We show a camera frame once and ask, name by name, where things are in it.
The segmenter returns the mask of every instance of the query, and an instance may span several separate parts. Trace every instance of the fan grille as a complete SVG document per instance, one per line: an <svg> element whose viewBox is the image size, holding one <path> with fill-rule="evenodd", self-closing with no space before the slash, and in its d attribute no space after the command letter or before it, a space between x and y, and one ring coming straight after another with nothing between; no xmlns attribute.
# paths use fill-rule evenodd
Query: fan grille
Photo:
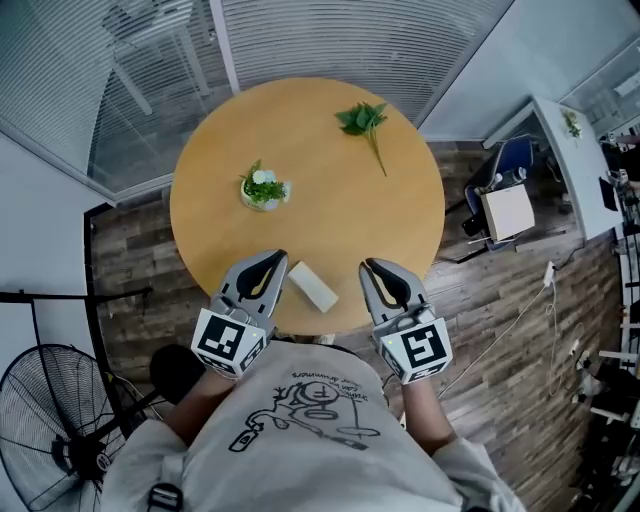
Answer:
<svg viewBox="0 0 640 512"><path fill-rule="evenodd" d="M84 437L112 418L92 357L63 345L42 345L16 358L0 382L0 455L29 510L100 509L102 482L64 471L52 446ZM101 440L104 453L112 459L124 441L115 429Z"/></svg>

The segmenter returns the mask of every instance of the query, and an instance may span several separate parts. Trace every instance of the sleeve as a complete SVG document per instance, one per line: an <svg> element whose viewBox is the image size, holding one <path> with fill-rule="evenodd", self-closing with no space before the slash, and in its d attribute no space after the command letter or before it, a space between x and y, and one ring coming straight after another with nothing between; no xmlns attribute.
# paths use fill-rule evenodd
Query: sleeve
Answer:
<svg viewBox="0 0 640 512"><path fill-rule="evenodd" d="M467 510L474 507L491 512L524 512L514 492L496 473L482 445L456 439L440 448L433 461L465 498Z"/></svg>
<svg viewBox="0 0 640 512"><path fill-rule="evenodd" d="M100 510L146 512L149 491L160 480L164 458L186 451L182 439L163 422L145 421L129 437L107 471Z"/></svg>

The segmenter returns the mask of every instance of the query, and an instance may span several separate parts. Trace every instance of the office chair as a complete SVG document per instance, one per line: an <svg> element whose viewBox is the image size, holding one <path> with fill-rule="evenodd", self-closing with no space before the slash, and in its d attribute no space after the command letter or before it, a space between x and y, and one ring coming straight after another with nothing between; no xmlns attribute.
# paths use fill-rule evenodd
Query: office chair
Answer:
<svg viewBox="0 0 640 512"><path fill-rule="evenodd" d="M481 196L476 193L476 188L486 188L491 185L497 173L506 174L510 170L522 167L529 170L533 164L533 147L531 137L522 135L503 142L482 166L471 176L464 186L464 199L445 210L445 216L466 204L471 211L471 218L466 220L462 227L468 236L482 233L483 237L489 237L487 218L482 207ZM464 263L485 252L494 252L509 245L511 242L493 242L490 238L485 240L485 246L473 252L456 263Z"/></svg>

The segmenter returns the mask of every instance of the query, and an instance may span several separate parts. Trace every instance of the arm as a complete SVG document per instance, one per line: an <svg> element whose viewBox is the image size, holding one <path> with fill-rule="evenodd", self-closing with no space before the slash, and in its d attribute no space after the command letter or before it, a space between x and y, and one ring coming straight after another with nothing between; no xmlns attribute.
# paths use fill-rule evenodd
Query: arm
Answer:
<svg viewBox="0 0 640 512"><path fill-rule="evenodd" d="M167 415L165 423L187 446L190 446L234 385L235 381L207 370L191 391Z"/></svg>
<svg viewBox="0 0 640 512"><path fill-rule="evenodd" d="M430 379L402 387L407 433L429 455L454 441L457 436L442 410Z"/></svg>
<svg viewBox="0 0 640 512"><path fill-rule="evenodd" d="M465 498L466 509L524 512L496 473L486 450L458 439L442 410L431 379L402 387L408 434L432 457Z"/></svg>
<svg viewBox="0 0 640 512"><path fill-rule="evenodd" d="M118 453L104 479L102 512L147 510L151 488L167 457L184 457L189 445L235 382L207 370L166 421L147 420Z"/></svg>

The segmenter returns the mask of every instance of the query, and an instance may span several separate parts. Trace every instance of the white t-shirt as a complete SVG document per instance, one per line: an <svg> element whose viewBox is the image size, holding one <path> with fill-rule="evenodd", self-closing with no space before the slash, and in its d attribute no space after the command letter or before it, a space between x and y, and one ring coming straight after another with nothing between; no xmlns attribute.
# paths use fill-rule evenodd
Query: white t-shirt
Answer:
<svg viewBox="0 0 640 512"><path fill-rule="evenodd" d="M524 510L482 446L458 439L429 457L376 372L318 345L271 342L189 448L143 423L105 477L102 511L146 511L172 455L185 511Z"/></svg>

